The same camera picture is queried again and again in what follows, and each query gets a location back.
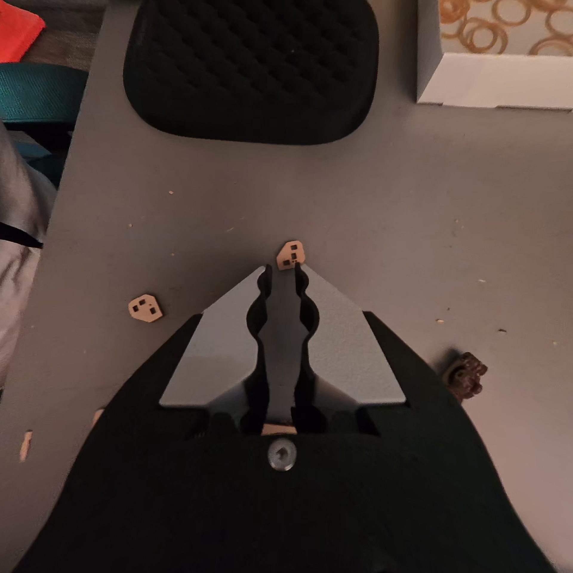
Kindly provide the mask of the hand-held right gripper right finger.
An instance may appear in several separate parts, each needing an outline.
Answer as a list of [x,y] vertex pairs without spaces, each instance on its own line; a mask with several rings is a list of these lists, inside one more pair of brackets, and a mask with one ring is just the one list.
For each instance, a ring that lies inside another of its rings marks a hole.
[[296,264],[295,288],[306,330],[291,408],[297,432],[326,433],[339,417],[359,426],[366,408],[405,405],[364,311],[308,265]]

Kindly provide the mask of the person's pale clothing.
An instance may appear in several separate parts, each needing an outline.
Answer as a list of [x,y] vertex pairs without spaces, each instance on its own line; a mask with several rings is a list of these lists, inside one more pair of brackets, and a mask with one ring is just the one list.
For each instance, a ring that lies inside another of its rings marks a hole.
[[1,124],[1,389],[16,347],[57,195]]

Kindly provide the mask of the black quilted cushion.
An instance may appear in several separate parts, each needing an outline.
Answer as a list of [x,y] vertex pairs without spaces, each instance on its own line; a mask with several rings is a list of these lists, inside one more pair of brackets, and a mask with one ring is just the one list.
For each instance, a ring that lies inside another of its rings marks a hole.
[[362,124],[378,61],[367,1],[143,1],[123,85],[164,133],[313,146]]

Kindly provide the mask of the white box of rubber bands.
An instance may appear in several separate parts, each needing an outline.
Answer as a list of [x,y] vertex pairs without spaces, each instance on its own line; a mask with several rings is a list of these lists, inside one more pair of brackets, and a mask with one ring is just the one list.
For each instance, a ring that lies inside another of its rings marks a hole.
[[419,1],[417,103],[572,111],[572,1]]

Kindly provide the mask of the dark wooden gear part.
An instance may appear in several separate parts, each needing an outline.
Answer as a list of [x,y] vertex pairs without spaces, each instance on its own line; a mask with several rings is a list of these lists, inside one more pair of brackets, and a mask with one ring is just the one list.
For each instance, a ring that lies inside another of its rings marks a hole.
[[471,352],[457,356],[444,370],[441,379],[450,393],[462,404],[482,390],[481,378],[488,367]]

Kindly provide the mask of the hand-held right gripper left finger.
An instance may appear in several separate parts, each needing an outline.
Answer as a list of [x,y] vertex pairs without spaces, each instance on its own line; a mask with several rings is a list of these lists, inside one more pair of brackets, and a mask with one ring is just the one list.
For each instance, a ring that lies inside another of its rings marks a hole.
[[268,321],[272,274],[270,265],[255,269],[204,310],[162,407],[228,414],[241,433],[262,433],[269,385],[260,333]]

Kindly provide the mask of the small pale wooden model part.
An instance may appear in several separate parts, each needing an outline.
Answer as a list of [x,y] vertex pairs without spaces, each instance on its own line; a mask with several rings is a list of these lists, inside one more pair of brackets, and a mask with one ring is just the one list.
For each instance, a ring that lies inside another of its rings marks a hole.
[[293,269],[296,264],[305,264],[305,250],[301,241],[288,241],[276,256],[276,266],[279,271]]
[[153,295],[140,295],[128,303],[128,313],[134,320],[152,324],[164,314],[157,299]]

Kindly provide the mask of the red cloth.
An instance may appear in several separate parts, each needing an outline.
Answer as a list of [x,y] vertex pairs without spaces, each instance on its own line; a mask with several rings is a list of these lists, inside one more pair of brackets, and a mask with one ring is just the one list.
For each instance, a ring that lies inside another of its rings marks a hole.
[[30,11],[1,1],[1,63],[18,63],[46,28]]

